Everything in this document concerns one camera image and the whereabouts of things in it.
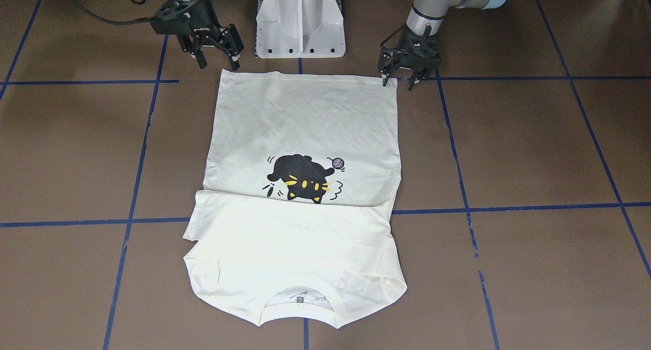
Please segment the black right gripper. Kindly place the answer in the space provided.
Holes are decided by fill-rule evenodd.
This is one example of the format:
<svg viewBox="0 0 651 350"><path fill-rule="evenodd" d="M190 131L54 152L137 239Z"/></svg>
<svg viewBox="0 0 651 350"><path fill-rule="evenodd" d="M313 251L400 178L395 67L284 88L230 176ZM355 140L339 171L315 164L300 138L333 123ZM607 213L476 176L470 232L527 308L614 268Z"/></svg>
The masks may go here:
<svg viewBox="0 0 651 350"><path fill-rule="evenodd" d="M244 44L234 24L219 27L212 0L167 0L154 14L151 26L155 33L176 35L184 53L190 54L200 69L205 69L202 46L218 48L228 56L232 70L240 68Z"/></svg>

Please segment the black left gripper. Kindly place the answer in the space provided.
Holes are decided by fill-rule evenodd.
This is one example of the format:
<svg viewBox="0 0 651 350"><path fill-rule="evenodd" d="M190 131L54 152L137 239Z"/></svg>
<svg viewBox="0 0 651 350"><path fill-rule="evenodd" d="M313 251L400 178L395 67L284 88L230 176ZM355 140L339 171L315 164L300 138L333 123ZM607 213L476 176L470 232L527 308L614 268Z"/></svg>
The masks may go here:
<svg viewBox="0 0 651 350"><path fill-rule="evenodd" d="M411 91L415 84L430 77L440 63L437 35L433 27L427 25L425 32L419 35L403 25L381 43L377 68L383 86L388 84L397 69L411 69L412 75L407 79L407 90Z"/></svg>

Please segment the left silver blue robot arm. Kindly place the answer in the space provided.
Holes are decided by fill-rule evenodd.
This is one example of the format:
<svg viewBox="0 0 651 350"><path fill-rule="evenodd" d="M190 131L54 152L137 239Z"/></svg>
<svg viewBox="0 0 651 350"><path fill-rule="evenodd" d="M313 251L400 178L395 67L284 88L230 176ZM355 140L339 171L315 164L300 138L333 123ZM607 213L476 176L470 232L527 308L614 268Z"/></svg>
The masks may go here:
<svg viewBox="0 0 651 350"><path fill-rule="evenodd" d="M506 0L413 0L405 24L380 44L377 68L386 86L399 69L411 70L409 90L441 64L437 33L449 9L495 9Z"/></svg>

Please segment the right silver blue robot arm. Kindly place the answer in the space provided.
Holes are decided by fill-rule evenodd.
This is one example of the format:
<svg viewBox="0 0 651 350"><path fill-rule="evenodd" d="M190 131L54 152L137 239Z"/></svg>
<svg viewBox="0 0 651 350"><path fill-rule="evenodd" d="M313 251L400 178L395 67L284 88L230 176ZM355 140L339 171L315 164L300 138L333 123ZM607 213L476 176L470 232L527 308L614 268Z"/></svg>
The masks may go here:
<svg viewBox="0 0 651 350"><path fill-rule="evenodd" d="M207 66L202 48L213 47L229 58L232 70L240 68L244 50L234 24L223 26L212 0L168 0L154 14L153 30L161 35L174 35L181 50L190 54L201 69Z"/></svg>

